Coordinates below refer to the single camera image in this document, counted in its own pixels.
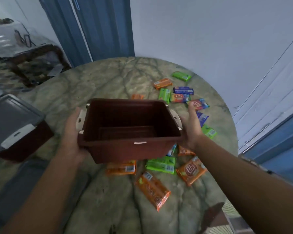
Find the snack packet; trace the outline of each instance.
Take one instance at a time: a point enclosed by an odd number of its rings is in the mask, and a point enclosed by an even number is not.
[[[160,95],[158,96],[159,100],[164,100],[169,104],[170,90],[169,89],[160,89]]]
[[[186,103],[190,101],[190,95],[188,94],[171,94],[170,101],[174,103]]]
[[[149,172],[143,173],[136,181],[136,185],[144,193],[151,204],[154,205],[157,211],[160,210],[171,194],[171,191]]]
[[[146,168],[149,170],[164,172],[164,173],[175,173],[175,158],[174,157],[159,157],[148,159]]]
[[[154,87],[159,90],[165,88],[166,86],[172,85],[172,82],[168,78],[160,79],[157,82],[154,82]]]
[[[186,156],[186,155],[195,155],[195,153],[193,153],[192,151],[190,151],[189,149],[185,149],[182,146],[178,146],[179,147],[179,153],[178,156]]]
[[[195,156],[186,164],[182,165],[180,168],[177,168],[176,172],[179,177],[184,180],[187,186],[191,186],[195,180],[207,171],[205,166],[201,167],[201,165],[202,162],[197,156]]]
[[[209,105],[205,102],[204,98],[200,98],[200,99],[196,99],[193,100],[191,102],[194,102],[194,108],[196,111],[202,110],[202,109],[206,109],[209,107]]]
[[[166,154],[166,156],[168,157],[172,157],[174,155],[174,152],[176,150],[177,144],[174,144],[174,146],[172,146],[172,149],[168,151],[168,153]]]
[[[196,115],[199,118],[201,127],[203,127],[204,123],[206,122],[207,118],[209,118],[209,116],[205,115],[204,113],[198,112],[198,111],[196,111]]]
[[[194,94],[194,90],[188,86],[174,87],[175,94]]]
[[[142,94],[133,94],[131,95],[131,99],[143,99],[144,95]]]
[[[180,72],[180,71],[176,71],[176,72],[172,73],[172,77],[175,77],[177,79],[180,79],[180,80],[187,82],[192,76],[188,75],[186,73]]]
[[[108,163],[106,167],[106,175],[128,175],[136,174],[137,162],[135,160],[127,163]]]
[[[217,134],[217,132],[213,128],[208,127],[207,125],[203,125],[202,132],[210,139],[213,139]]]

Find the forearm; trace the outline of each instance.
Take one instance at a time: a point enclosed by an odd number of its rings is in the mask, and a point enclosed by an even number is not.
[[[195,152],[256,233],[293,233],[293,186],[233,156],[205,135]]]
[[[4,227],[3,233],[54,233],[60,224],[76,173],[77,165],[57,154],[22,208]]]

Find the orange packet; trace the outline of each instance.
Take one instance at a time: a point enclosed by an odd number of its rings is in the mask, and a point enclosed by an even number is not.
[[[179,148],[179,153],[178,156],[185,156],[185,155],[195,155],[195,153],[193,153],[192,151],[190,151],[189,149],[185,149],[182,146],[178,145]]]
[[[170,86],[170,85],[172,85],[172,82],[168,78],[160,79],[159,81],[154,82],[154,87],[157,90],[164,88],[166,86]]]
[[[135,160],[126,163],[108,163],[106,175],[128,175],[136,174],[137,162]]]
[[[197,156],[193,157],[186,164],[176,169],[178,176],[184,180],[187,186],[191,186],[192,183],[202,176],[207,169],[202,164]]]
[[[144,95],[142,94],[133,94],[131,95],[131,99],[143,99]]]
[[[136,185],[144,193],[151,204],[154,205],[157,211],[160,210],[171,194],[171,191],[149,172],[144,172],[136,181]]]

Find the marble table top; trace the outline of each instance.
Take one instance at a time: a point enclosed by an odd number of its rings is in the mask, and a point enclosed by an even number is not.
[[[175,71],[192,75],[186,83],[171,77]],[[237,133],[232,116],[220,95],[201,77],[182,66],[167,61],[121,57],[88,63],[61,73],[19,98],[31,103],[46,114],[46,121],[55,136],[36,153],[51,159],[57,149],[63,126],[76,106],[85,109],[90,98],[130,98],[143,94],[145,99],[157,99],[159,91],[153,82],[169,78],[173,86],[191,86],[192,98],[204,98],[210,105],[203,112],[210,117],[207,125],[218,135],[214,141],[230,153],[237,155]],[[187,117],[184,104],[170,103],[169,108]],[[176,167],[189,157],[177,159]],[[197,233],[201,228],[204,211],[225,195],[209,172],[191,187],[177,176],[154,172],[172,194],[159,212],[134,186],[133,176],[105,175],[105,165],[95,164],[91,156],[86,158],[82,170],[90,173],[92,180],[77,204],[65,233]]]

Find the human hand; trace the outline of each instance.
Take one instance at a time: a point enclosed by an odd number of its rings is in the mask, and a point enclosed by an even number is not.
[[[200,121],[196,115],[193,102],[189,103],[188,113],[188,120],[180,117],[182,123],[182,141],[180,142],[180,145],[194,151],[200,137],[204,136],[204,133],[202,132]]]
[[[80,165],[88,155],[88,152],[85,149],[81,149],[77,143],[78,131],[76,129],[76,121],[80,110],[81,109],[77,107],[73,114],[67,118],[61,145],[57,152],[58,156],[73,165]]]

